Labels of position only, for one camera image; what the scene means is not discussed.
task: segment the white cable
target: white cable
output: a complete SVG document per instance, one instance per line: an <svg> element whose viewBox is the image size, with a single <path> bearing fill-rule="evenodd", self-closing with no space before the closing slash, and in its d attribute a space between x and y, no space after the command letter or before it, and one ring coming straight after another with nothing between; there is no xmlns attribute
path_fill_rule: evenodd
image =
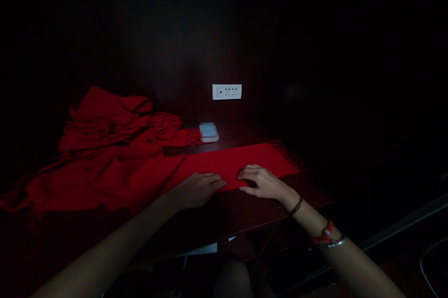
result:
<svg viewBox="0 0 448 298"><path fill-rule="evenodd" d="M446 240L448 240L448 236L445 237L444 239L440 240L440 241L437 242L436 244L433 244L433 245L432 245L431 247L429 247L429 248L423 253L423 255L420 257L420 269L421 269L421 273L423 274L423 277L426 279L426 282L428 283L429 287L431 288L433 294L434 294L437 298L439 298L439 296L437 295L437 293L435 293L435 291L434 291L434 289L433 289L431 283L430 283L429 280L428 280L428 277L426 277L425 271L423 270L423 263L422 263L422 260L423 260L423 257L424 257L428 252L430 252L432 249L434 249L435 247L437 247L437 246L440 245L441 243L444 243Z"/></svg>

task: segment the red bracelet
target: red bracelet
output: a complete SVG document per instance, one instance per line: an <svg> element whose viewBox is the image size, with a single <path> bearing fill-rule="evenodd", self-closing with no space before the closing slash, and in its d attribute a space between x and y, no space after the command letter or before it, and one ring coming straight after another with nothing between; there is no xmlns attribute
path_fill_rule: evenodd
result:
<svg viewBox="0 0 448 298"><path fill-rule="evenodd" d="M310 239L310 242L312 244L318 244L321 242L328 242L328 243L332 242L333 243L336 240L332 239L330 237L332 231L333 231L333 221L329 220L327 227L322 231L322 235L320 235L319 237L312 237Z"/></svg>
<svg viewBox="0 0 448 298"><path fill-rule="evenodd" d="M289 212L290 216L293 216L295 214L295 212L297 212L300 208L300 206L302 205L302 201L303 201L303 197L300 197L299 203L297 205L295 205L295 207L291 210L291 212Z"/></svg>

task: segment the electrical socket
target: electrical socket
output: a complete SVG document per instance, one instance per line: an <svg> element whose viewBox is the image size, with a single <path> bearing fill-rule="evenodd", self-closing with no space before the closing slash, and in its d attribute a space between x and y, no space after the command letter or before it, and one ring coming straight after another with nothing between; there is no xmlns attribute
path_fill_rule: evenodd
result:
<svg viewBox="0 0 448 298"><path fill-rule="evenodd" d="M243 85L240 84L214 84L213 89L213 100L232 100L240 99L243 90Z"/></svg>

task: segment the dark wooden desk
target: dark wooden desk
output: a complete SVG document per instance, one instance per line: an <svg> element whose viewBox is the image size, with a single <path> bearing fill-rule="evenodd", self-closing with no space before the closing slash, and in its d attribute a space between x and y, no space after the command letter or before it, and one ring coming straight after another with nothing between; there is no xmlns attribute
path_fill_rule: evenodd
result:
<svg viewBox="0 0 448 298"><path fill-rule="evenodd" d="M202 146L165 148L166 155L194 154L268 142L258 126L217 126L220 141ZM309 171L282 178L315 207L332 200L312 181ZM121 226L130 215L104 207L87 211L46 213L37 229L29 229L26 210L2 214L0 286L5 297L28 297L88 248ZM253 231L287 218L280 205L239 190L216 194L202 208L183 211L165 224L142 248L133 263L189 251L218 239Z"/></svg>

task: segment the bracelet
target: bracelet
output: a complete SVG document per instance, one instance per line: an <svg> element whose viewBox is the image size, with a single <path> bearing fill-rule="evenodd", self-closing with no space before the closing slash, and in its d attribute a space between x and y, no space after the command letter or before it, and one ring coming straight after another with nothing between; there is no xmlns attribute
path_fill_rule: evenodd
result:
<svg viewBox="0 0 448 298"><path fill-rule="evenodd" d="M339 241L330 237L331 232L333 231L333 227L334 227L333 221L329 220L327 227L322 231L322 235L320 235L319 237L310 238L309 241L311 242L311 244L320 249L335 248L343 244L345 239L347 238L344 234L341 236L341 239Z"/></svg>
<svg viewBox="0 0 448 298"><path fill-rule="evenodd" d="M318 247L320 249L331 249L331 248L336 248L337 246L340 246L341 244L343 244L345 242L345 240L347 240L347 236L342 235L342 237L339 241L333 240L333 243L327 243L327 244L315 243L314 246Z"/></svg>
<svg viewBox="0 0 448 298"><path fill-rule="evenodd" d="M297 205L295 205L295 207L291 210L291 212L289 212L290 216L293 216L295 214L295 212L297 212L299 210L300 206L302 205L302 201L303 201L303 197L300 196L299 203Z"/></svg>

